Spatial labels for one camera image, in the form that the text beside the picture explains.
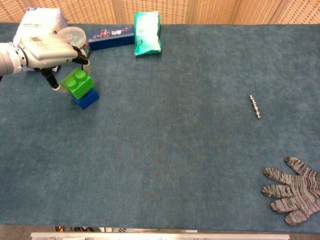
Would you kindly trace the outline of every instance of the table surface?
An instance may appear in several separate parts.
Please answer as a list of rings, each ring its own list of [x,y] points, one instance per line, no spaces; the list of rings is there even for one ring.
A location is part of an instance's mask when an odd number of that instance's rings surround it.
[[[263,168],[293,173],[286,156],[320,171],[320,26],[163,25],[160,39],[162,54],[94,51],[86,110],[39,72],[3,77],[0,224],[320,233],[320,213],[292,227],[261,194]]]

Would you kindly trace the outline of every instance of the clear plastic lid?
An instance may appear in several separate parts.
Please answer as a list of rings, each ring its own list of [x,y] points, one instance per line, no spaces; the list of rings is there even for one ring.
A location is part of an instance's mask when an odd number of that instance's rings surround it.
[[[65,39],[72,46],[82,48],[87,41],[87,36],[85,31],[77,26],[69,26],[61,29],[58,35]]]

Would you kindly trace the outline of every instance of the striped glove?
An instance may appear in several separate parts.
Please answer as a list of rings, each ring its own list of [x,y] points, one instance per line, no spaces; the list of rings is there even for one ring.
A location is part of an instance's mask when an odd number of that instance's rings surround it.
[[[267,167],[263,174],[284,185],[267,185],[261,192],[269,198],[280,198],[271,203],[271,208],[277,213],[290,212],[284,220],[295,226],[320,211],[320,173],[311,170],[296,157],[286,157],[284,161],[297,175]]]

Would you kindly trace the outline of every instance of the blue box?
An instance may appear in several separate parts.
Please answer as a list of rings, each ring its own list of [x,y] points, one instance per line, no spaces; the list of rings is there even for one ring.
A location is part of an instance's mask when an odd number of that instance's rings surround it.
[[[91,33],[88,42],[92,51],[135,44],[134,29],[132,25],[102,29]]]
[[[82,108],[82,110],[89,107],[95,101],[99,99],[99,95],[94,88],[91,88],[85,95],[83,95],[80,99],[76,99],[75,96],[71,94],[73,100]]]

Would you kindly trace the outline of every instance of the gray glove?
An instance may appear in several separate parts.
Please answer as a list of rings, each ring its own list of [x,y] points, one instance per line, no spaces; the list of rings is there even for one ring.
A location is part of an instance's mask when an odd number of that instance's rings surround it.
[[[261,192],[269,198],[280,198],[271,203],[271,208],[277,213],[290,212],[284,220],[295,226],[320,211],[320,173],[311,170],[296,157],[286,157],[284,161],[297,175],[267,167],[263,169],[263,174],[284,185],[267,185]]]

